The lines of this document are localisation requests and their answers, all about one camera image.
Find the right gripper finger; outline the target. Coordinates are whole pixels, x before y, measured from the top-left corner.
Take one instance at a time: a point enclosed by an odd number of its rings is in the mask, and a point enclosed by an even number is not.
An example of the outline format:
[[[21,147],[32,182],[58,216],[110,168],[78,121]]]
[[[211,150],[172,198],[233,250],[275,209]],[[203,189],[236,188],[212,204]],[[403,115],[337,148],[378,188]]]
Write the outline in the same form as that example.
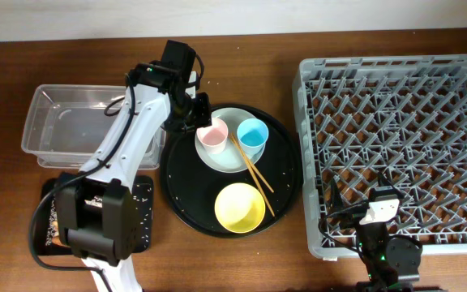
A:
[[[377,179],[378,179],[378,186],[376,187],[377,192],[383,192],[383,193],[398,193],[399,192],[382,173],[377,174]]]
[[[343,199],[341,198],[340,190],[337,186],[336,180],[333,178],[330,181],[331,195],[329,201],[329,208],[331,211],[337,211],[344,207]]]

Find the pink cup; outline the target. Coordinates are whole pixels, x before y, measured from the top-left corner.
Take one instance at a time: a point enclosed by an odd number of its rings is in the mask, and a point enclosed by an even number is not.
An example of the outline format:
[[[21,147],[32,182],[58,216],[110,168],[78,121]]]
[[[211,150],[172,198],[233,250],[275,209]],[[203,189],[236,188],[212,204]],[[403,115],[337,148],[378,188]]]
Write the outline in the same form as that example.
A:
[[[199,128],[196,135],[206,152],[218,154],[225,150],[229,129],[220,118],[212,118],[212,125]]]

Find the wooden chopstick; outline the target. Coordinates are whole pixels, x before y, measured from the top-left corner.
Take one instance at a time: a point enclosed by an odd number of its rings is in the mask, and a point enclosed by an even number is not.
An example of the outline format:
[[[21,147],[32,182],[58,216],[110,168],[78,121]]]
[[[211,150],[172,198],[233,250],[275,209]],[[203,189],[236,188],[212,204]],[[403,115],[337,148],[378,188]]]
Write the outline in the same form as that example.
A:
[[[265,179],[265,177],[259,172],[255,164],[249,159],[242,148],[240,147],[238,140],[234,137],[233,134],[229,134],[230,140],[233,142],[234,146],[238,149],[238,151],[241,153],[242,159],[245,161],[245,164],[247,166],[247,169],[252,171],[256,177],[260,178],[262,182],[266,185],[266,187],[269,189],[271,193],[274,192],[273,188],[270,186],[268,181]]]
[[[275,217],[276,214],[275,214],[275,212],[274,212],[274,210],[273,210],[273,208],[272,208],[272,206],[271,206],[271,203],[269,202],[267,196],[265,195],[265,192],[264,192],[264,190],[263,190],[263,187],[262,187],[261,184],[260,184],[260,183],[263,183],[262,180],[261,180],[260,178],[256,177],[255,174],[254,174],[252,171],[248,170],[248,172],[250,173],[250,175],[251,175],[251,177],[252,177],[252,179],[253,179],[253,181],[254,181],[254,183],[255,183],[257,189],[259,190],[259,193],[260,193],[261,196],[263,197],[263,200],[264,200],[266,206],[268,207],[270,213],[272,214],[273,217]]]

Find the blue cup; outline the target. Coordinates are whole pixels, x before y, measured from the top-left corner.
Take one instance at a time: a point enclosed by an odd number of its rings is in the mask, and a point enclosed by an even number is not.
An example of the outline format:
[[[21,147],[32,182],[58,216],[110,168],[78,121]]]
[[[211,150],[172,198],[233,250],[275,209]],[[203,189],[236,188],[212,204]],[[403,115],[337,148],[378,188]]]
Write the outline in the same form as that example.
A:
[[[237,138],[246,154],[255,155],[265,146],[269,129],[265,122],[257,118],[248,118],[240,123]]]

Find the food scraps with rice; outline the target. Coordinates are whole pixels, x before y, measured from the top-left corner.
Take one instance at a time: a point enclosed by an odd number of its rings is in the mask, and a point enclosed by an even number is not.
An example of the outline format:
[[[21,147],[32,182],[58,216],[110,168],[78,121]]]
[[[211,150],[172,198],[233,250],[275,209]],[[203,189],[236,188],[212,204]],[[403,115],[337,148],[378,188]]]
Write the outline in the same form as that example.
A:
[[[141,216],[141,232],[140,238],[137,240],[137,252],[142,252],[150,246],[151,231],[152,231],[152,195],[134,195],[133,199],[136,202],[136,209]],[[58,219],[55,209],[54,200],[50,203],[49,210],[49,225],[46,229],[45,246],[60,247],[60,239],[58,232]]]

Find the yellow bowl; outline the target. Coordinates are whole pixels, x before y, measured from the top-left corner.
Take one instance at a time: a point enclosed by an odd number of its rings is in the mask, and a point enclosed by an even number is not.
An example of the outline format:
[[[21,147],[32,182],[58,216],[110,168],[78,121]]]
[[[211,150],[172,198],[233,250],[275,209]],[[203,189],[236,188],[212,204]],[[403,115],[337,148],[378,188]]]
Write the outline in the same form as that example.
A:
[[[259,190],[250,184],[236,182],[224,187],[214,204],[216,219],[235,234],[254,231],[263,221],[266,204]]]

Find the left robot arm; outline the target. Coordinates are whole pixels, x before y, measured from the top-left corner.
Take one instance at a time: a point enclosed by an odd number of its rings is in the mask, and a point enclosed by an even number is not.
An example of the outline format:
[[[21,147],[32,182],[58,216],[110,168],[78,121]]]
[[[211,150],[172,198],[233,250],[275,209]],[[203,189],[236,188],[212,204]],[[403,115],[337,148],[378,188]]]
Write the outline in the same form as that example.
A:
[[[97,151],[76,175],[63,173],[47,194],[53,198],[60,242],[84,262],[99,291],[139,291],[132,253],[142,234],[133,198],[140,162],[159,128],[186,134],[211,125],[211,106],[192,80],[200,56],[168,41],[161,59],[139,63],[126,74],[118,117]]]

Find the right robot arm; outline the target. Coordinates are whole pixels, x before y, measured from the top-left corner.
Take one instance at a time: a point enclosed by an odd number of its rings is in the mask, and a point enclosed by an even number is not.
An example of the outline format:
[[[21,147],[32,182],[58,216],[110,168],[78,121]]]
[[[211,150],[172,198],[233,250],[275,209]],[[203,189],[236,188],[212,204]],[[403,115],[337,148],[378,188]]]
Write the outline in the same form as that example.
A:
[[[398,214],[404,196],[383,174],[377,174],[377,181],[366,200],[345,205],[332,180],[328,217],[342,229],[356,231],[352,251],[365,264],[369,278],[356,284],[357,291],[412,291],[419,280],[422,244],[409,236],[389,234],[387,223]]]

